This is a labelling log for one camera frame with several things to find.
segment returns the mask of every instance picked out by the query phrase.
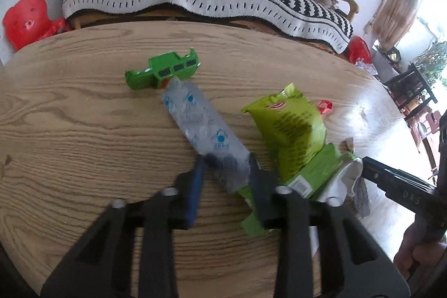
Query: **wooden table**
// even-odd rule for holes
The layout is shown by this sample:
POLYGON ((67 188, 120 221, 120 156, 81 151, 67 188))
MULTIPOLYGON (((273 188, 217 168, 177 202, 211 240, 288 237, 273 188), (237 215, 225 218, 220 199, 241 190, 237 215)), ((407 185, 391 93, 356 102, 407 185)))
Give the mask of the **wooden table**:
MULTIPOLYGON (((264 167, 271 166, 261 135, 240 109, 294 82, 312 101, 334 103, 325 117, 328 140, 338 145, 354 137, 360 156, 429 173, 383 87, 312 47, 182 22, 110 24, 51 37, 0 72, 0 161, 12 158, 0 179, 0 241, 36 292, 111 200, 146 199, 192 166, 193 149, 161 92, 131 91, 124 82, 124 71, 144 69, 150 56, 189 47, 202 62, 194 82, 264 167)), ((370 194, 365 224, 388 249, 390 231, 399 242, 408 220, 395 228, 405 214, 382 193, 370 194)), ((196 226, 175 232, 182 298, 271 297, 278 236, 248 239, 239 225, 248 213, 241 198, 205 183, 196 226)))

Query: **plush toy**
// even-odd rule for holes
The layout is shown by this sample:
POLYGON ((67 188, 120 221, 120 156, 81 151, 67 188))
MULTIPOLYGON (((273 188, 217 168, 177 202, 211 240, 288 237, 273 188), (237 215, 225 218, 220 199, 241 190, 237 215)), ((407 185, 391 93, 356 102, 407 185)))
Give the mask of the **plush toy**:
POLYGON ((56 33, 69 31, 64 18, 51 21, 45 0, 20 0, 6 12, 3 26, 6 38, 16 51, 56 33))

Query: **red logo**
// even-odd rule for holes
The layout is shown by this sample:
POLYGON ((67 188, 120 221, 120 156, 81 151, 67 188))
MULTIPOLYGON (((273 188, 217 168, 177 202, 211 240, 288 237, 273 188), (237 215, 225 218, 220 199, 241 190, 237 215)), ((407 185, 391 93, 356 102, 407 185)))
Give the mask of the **red logo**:
POLYGON ((286 103, 285 102, 277 102, 276 104, 272 104, 267 106, 269 109, 280 109, 282 108, 286 103))

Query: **green toy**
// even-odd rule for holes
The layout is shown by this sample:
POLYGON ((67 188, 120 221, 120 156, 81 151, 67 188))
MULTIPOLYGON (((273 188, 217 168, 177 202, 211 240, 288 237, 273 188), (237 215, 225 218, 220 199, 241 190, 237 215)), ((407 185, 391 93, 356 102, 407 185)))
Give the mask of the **green toy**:
POLYGON ((168 52, 150 58, 149 67, 144 71, 126 71, 126 83, 132 90, 141 90, 148 87, 154 89, 165 88, 169 80, 177 76, 185 80, 194 75, 200 66, 197 54, 193 48, 189 54, 180 57, 176 52, 168 52))

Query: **green snack bag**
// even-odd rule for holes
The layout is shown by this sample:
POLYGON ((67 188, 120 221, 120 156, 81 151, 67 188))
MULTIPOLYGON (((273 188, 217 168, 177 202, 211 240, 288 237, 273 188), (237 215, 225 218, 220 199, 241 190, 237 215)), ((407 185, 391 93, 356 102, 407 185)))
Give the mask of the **green snack bag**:
POLYGON ((278 165, 281 182, 289 181, 321 150, 326 127, 318 109, 293 84, 242 109, 250 113, 278 165))
MULTIPOLYGON (((304 198, 314 200, 318 192, 331 180, 337 168, 341 164, 341 156, 334 144, 326 144, 312 160, 306 164, 287 185, 296 190, 304 198)), ((254 209, 253 194, 249 186, 238 190, 251 209, 254 209)), ((264 230, 256 218, 254 211, 241 222, 242 228, 249 237, 260 236, 268 233, 264 230)))
POLYGON ((304 198, 312 196, 330 180, 341 163, 340 152, 334 144, 326 144, 287 185, 304 198))

